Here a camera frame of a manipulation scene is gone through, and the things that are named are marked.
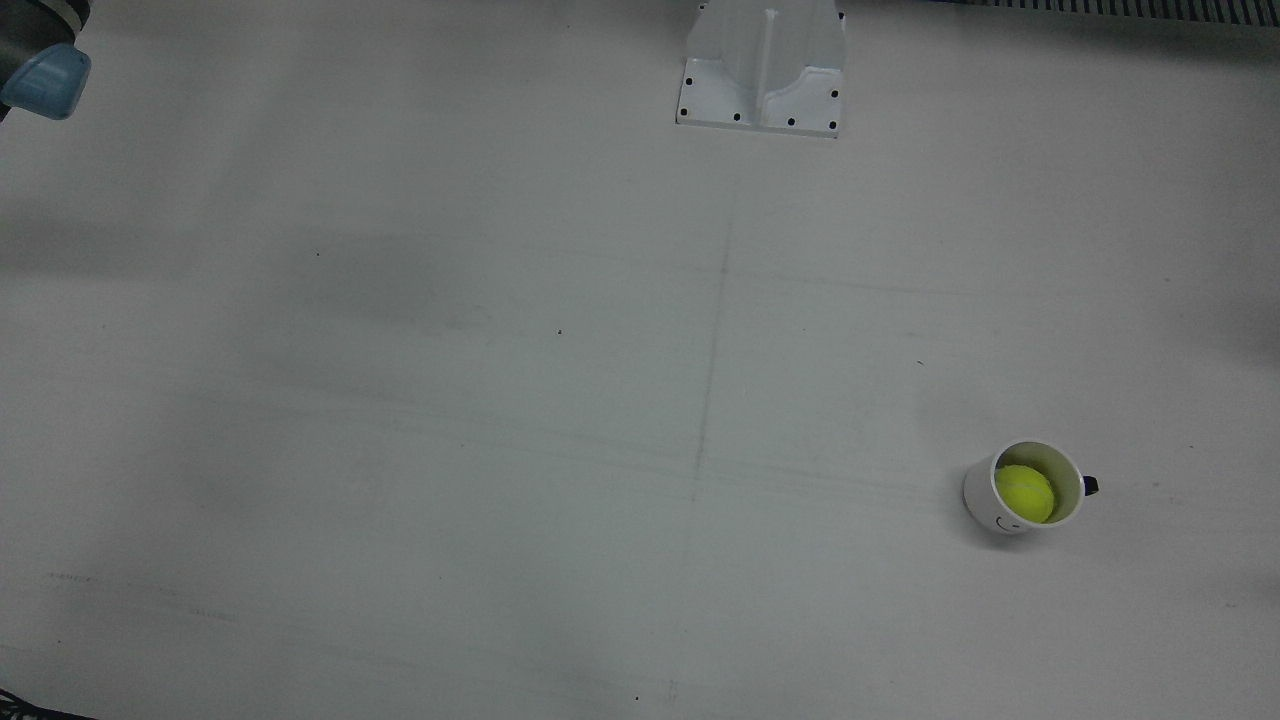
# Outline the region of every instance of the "white metal mount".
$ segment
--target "white metal mount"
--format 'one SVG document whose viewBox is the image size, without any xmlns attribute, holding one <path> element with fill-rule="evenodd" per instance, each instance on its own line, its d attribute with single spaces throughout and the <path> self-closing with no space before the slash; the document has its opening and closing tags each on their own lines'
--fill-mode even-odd
<svg viewBox="0 0 1280 720">
<path fill-rule="evenodd" d="M 677 123 L 840 133 L 845 14 L 835 0 L 708 0 L 699 9 Z"/>
</svg>

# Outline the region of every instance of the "metal grate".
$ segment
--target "metal grate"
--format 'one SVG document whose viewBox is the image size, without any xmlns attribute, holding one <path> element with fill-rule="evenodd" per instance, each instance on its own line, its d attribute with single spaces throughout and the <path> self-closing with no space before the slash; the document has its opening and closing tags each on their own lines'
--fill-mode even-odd
<svg viewBox="0 0 1280 720">
<path fill-rule="evenodd" d="M 1280 27 L 1275 0 L 948 0 L 1056 13 Z"/>
</svg>

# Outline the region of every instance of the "white mug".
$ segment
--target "white mug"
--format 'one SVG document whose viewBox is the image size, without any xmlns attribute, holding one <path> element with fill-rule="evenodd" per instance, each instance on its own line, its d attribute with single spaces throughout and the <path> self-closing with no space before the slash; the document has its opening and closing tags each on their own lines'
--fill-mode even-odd
<svg viewBox="0 0 1280 720">
<path fill-rule="evenodd" d="M 1027 465 L 1039 470 L 1053 488 L 1053 512 L 1043 523 L 1033 523 L 1005 505 L 996 491 L 996 470 L 1005 465 Z M 1065 452 L 1038 439 L 1016 439 L 978 462 L 964 477 L 964 503 L 978 524 L 1006 536 L 1036 528 L 1056 528 L 1075 518 L 1084 496 L 1098 492 L 1097 479 L 1082 475 Z"/>
</svg>

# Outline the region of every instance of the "black cable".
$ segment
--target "black cable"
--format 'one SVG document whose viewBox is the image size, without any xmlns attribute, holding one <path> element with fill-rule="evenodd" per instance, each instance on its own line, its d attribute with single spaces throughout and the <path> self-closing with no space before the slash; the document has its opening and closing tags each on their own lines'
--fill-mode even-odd
<svg viewBox="0 0 1280 720">
<path fill-rule="evenodd" d="M 93 720 L 31 705 L 6 689 L 0 689 L 0 720 Z"/>
</svg>

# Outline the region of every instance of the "yellow tennis ball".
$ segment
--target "yellow tennis ball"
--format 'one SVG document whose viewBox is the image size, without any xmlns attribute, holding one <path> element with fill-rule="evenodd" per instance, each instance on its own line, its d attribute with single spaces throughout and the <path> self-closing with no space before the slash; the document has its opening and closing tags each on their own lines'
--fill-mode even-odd
<svg viewBox="0 0 1280 720">
<path fill-rule="evenodd" d="M 1010 510 L 1032 523 L 1043 523 L 1053 514 L 1053 486 L 1034 468 L 1005 465 L 996 470 L 996 492 Z"/>
</svg>

